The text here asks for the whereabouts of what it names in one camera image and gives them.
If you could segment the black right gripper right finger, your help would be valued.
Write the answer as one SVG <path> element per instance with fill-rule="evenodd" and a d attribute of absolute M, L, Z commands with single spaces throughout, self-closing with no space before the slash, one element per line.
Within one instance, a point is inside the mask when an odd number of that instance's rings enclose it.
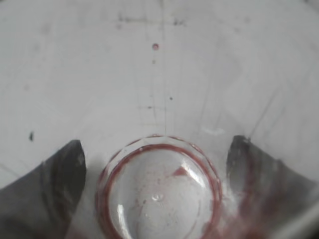
<path fill-rule="evenodd" d="M 273 158 L 243 135 L 233 137 L 226 161 L 238 213 L 231 239 L 270 239 L 319 203 L 319 184 Z"/>

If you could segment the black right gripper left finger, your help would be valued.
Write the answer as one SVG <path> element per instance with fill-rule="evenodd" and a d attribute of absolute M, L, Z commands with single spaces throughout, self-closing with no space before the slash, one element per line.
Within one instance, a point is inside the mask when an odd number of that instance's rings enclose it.
<path fill-rule="evenodd" d="M 81 142 L 68 142 L 0 191 L 2 239 L 64 239 L 85 186 Z"/>

